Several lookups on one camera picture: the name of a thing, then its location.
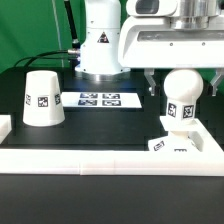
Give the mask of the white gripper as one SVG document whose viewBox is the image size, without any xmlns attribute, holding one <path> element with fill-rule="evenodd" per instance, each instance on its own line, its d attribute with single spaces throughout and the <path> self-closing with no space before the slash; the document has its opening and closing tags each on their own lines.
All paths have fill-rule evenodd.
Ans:
<svg viewBox="0 0 224 224">
<path fill-rule="evenodd" d="M 152 96 L 157 68 L 217 68 L 210 81 L 216 95 L 224 79 L 221 0 L 127 0 L 126 11 L 118 60 L 125 67 L 145 68 Z"/>
</svg>

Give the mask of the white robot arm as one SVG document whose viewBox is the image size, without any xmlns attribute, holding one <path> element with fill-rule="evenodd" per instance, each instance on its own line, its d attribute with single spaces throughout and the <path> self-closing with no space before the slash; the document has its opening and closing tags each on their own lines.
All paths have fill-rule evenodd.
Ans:
<svg viewBox="0 0 224 224">
<path fill-rule="evenodd" d="M 127 0 L 121 22 L 119 0 L 85 0 L 86 40 L 76 74 L 113 80 L 142 68 L 156 91 L 156 69 L 213 68 L 212 90 L 224 81 L 222 0 Z"/>
</svg>

